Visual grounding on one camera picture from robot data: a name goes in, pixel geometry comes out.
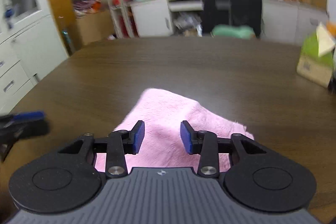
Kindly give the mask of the green tissue box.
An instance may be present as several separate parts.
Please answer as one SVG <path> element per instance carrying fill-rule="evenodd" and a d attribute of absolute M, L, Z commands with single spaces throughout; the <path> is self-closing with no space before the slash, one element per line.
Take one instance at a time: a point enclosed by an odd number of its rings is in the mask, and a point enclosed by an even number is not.
<path fill-rule="evenodd" d="M 303 41 L 296 71 L 324 88 L 330 87 L 331 81 L 335 80 L 334 23 L 319 23 Z"/>

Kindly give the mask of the black mesh office chair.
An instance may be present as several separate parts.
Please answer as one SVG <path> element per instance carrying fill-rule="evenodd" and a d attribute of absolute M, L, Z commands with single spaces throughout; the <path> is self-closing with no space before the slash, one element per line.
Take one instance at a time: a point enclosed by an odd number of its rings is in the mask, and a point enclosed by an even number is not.
<path fill-rule="evenodd" d="M 248 26 L 257 38 L 261 35 L 263 0 L 203 0 L 202 34 L 217 25 Z"/>

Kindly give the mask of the pink fluffy towel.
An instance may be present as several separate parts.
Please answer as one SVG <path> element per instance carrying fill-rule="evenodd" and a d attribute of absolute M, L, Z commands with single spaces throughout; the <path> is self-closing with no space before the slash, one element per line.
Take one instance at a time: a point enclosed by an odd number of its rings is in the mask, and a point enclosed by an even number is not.
<path fill-rule="evenodd" d="M 240 133 L 253 135 L 245 125 L 222 118 L 199 102 L 162 89 L 146 89 L 117 130 L 131 130 L 137 121 L 145 123 L 145 136 L 137 155 L 126 155 L 128 170 L 133 167 L 198 168 L 199 155 L 189 155 L 180 137 L 181 121 L 196 131 L 206 130 L 220 138 Z"/>

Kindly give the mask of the green plush cushion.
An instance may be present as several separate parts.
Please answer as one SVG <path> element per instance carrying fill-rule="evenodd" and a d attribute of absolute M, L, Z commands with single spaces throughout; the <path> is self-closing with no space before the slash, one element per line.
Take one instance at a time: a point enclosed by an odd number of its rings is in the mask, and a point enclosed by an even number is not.
<path fill-rule="evenodd" d="M 248 26 L 229 26 L 229 25 L 217 25 L 211 31 L 211 36 L 227 36 L 231 38 L 239 39 L 251 39 L 254 38 L 255 32 Z"/>

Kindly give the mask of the white tall cupboard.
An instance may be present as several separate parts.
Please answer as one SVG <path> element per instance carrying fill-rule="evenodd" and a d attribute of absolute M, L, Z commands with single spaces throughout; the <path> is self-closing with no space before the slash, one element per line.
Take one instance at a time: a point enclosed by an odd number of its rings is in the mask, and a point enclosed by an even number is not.
<path fill-rule="evenodd" d="M 66 59 L 48 0 L 1 0 L 1 114 Z"/>

